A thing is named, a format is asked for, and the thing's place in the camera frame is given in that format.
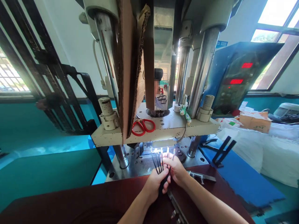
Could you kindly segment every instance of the scissors handle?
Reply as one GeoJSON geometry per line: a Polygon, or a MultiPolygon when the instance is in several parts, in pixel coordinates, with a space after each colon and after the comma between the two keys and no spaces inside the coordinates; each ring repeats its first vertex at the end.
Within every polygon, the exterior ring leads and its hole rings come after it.
{"type": "Polygon", "coordinates": [[[143,119],[143,120],[142,120],[142,125],[143,125],[145,131],[147,131],[147,132],[153,132],[153,131],[156,129],[155,122],[153,122],[152,120],[143,119]],[[146,127],[146,125],[145,125],[145,123],[144,123],[145,121],[150,122],[150,123],[153,125],[153,129],[150,129],[150,130],[147,129],[147,127],[146,127]]]}
{"type": "Polygon", "coordinates": [[[135,136],[142,136],[142,135],[145,134],[145,132],[146,132],[146,131],[145,131],[143,125],[142,125],[139,121],[135,121],[135,122],[133,123],[133,126],[132,126],[132,134],[133,134],[133,135],[135,135],[135,136]],[[136,124],[139,125],[139,127],[140,127],[141,130],[142,130],[142,133],[138,134],[138,133],[136,133],[135,131],[133,131],[133,128],[135,127],[136,124]]]}

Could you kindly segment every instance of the white container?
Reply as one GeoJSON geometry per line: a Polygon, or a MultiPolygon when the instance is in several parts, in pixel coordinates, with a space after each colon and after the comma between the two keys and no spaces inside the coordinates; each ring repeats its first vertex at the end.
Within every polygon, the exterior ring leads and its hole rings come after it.
{"type": "Polygon", "coordinates": [[[283,117],[286,114],[299,114],[299,105],[292,103],[282,103],[274,112],[274,116],[283,117]]]}

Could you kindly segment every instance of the white bag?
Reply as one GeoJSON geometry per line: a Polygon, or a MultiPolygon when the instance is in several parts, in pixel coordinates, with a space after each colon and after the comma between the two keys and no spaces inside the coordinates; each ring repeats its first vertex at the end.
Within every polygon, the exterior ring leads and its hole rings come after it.
{"type": "Polygon", "coordinates": [[[217,134],[217,137],[222,141],[227,136],[231,137],[231,141],[235,140],[237,142],[232,150],[260,173],[263,165],[263,141],[268,136],[261,132],[242,128],[224,128],[217,134]]]}
{"type": "Polygon", "coordinates": [[[271,123],[269,135],[299,142],[299,125],[271,123]]]}
{"type": "Polygon", "coordinates": [[[265,142],[261,173],[285,185],[298,188],[299,143],[278,137],[265,142]]]}

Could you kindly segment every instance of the white wall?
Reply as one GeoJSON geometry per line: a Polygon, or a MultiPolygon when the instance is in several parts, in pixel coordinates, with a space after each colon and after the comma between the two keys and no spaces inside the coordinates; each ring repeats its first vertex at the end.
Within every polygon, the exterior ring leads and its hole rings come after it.
{"type": "Polygon", "coordinates": [[[299,94],[299,54],[297,53],[271,92],[299,94]]]}
{"type": "Polygon", "coordinates": [[[220,33],[219,40],[228,41],[228,46],[240,41],[251,41],[266,3],[267,0],[243,0],[237,14],[220,33]]]}
{"type": "MultiPolygon", "coordinates": [[[[97,95],[106,95],[93,56],[93,37],[89,26],[79,21],[83,9],[75,0],[35,0],[54,47],[62,63],[74,66],[78,72],[90,75],[97,95]]],[[[106,74],[99,45],[96,53],[103,76],[106,74]]],[[[70,79],[77,97],[86,97],[76,82],[70,79]]]]}

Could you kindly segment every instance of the blue label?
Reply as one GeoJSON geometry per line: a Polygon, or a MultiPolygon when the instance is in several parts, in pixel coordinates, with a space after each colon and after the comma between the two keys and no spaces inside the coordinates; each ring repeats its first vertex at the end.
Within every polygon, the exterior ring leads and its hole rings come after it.
{"type": "Polygon", "coordinates": [[[227,41],[217,41],[217,45],[216,45],[216,48],[220,48],[220,47],[226,47],[228,44],[227,41]]]}

